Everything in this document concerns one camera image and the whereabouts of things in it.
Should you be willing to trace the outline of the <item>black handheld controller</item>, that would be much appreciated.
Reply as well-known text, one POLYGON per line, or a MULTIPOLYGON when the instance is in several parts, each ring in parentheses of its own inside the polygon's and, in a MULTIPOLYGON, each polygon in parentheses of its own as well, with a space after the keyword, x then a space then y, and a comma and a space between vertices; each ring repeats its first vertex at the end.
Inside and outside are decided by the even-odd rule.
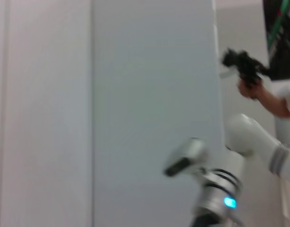
POLYGON ((236 68, 240 73, 240 78, 248 88, 256 85, 257 81, 261 80, 259 74, 271 76, 271 70, 257 59, 251 58, 246 51, 237 52, 233 49, 228 49, 223 54, 221 63, 227 68, 236 68))

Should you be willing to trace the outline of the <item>person's bare forearm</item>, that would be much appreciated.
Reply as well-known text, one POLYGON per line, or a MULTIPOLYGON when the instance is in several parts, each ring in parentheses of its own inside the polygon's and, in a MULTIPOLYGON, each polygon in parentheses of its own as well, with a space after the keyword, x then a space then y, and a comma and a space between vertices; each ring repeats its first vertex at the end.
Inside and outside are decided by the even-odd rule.
POLYGON ((256 87, 256 99, 273 115, 280 118, 290 118, 286 99, 273 95, 264 86, 256 87))

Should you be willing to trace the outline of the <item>person's hand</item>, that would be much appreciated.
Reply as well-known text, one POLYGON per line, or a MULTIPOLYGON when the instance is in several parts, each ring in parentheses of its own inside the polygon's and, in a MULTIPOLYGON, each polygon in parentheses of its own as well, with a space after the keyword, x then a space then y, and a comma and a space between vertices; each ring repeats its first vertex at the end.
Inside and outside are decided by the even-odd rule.
POLYGON ((247 84, 245 80, 240 79, 237 87, 243 97, 250 99, 257 99, 264 90, 262 81, 259 79, 254 84, 247 84))

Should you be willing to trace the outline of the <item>dark monitor screen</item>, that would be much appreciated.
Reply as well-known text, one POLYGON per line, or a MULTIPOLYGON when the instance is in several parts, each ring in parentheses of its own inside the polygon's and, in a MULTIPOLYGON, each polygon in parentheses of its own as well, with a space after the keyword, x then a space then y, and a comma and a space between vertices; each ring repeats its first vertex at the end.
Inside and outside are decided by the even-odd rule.
POLYGON ((270 80, 290 79, 290 0, 263 0, 270 80))

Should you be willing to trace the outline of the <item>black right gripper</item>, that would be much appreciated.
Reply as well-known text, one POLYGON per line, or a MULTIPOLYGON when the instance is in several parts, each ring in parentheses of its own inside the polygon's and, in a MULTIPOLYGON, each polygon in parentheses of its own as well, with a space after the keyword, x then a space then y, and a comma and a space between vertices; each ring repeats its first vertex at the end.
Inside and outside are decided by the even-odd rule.
POLYGON ((232 227, 232 220, 222 219, 212 213, 196 216, 191 223, 191 227, 232 227))

